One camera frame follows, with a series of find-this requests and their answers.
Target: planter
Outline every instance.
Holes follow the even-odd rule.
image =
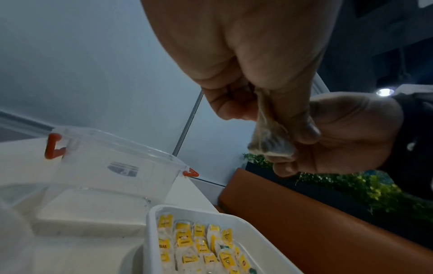
[[[369,208],[350,196],[298,181],[298,176],[280,178],[273,170],[254,163],[247,163],[245,170],[433,250],[433,232],[427,232],[403,218],[371,214]]]

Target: tea bag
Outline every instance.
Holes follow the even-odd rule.
[[[289,141],[287,130],[275,121],[270,90],[257,88],[258,117],[248,151],[256,155],[290,157],[295,148]]]

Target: green plant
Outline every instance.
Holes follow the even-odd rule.
[[[272,168],[263,156],[244,154],[263,168]],[[300,173],[297,183],[314,184],[351,196],[371,214],[395,215],[418,225],[433,228],[433,203],[405,194],[384,172],[346,175]]]

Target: ceiling light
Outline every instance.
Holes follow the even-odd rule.
[[[395,90],[390,88],[381,88],[378,91],[376,91],[376,94],[382,97],[390,96],[394,94]]]

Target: white table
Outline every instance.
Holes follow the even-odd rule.
[[[0,143],[0,186],[50,182],[60,164],[60,159],[45,160],[43,156],[45,145],[45,139]],[[13,200],[14,195],[22,195],[18,193],[20,191],[23,190],[4,191],[0,193],[0,198]],[[77,191],[72,189],[61,193],[40,212],[39,218],[68,222],[76,219],[80,214],[82,218],[84,216],[96,223],[109,220],[118,222],[119,225],[130,223],[135,227],[143,226],[144,215],[136,201],[122,197],[92,196],[92,193],[77,193]],[[175,180],[166,203],[216,212],[214,206],[186,177],[178,177]],[[73,207],[74,204],[79,204],[80,209]],[[110,218],[112,216],[120,216],[120,218]],[[140,231],[134,235],[125,234],[124,237],[83,236],[37,237],[35,274],[142,272],[143,237]]]

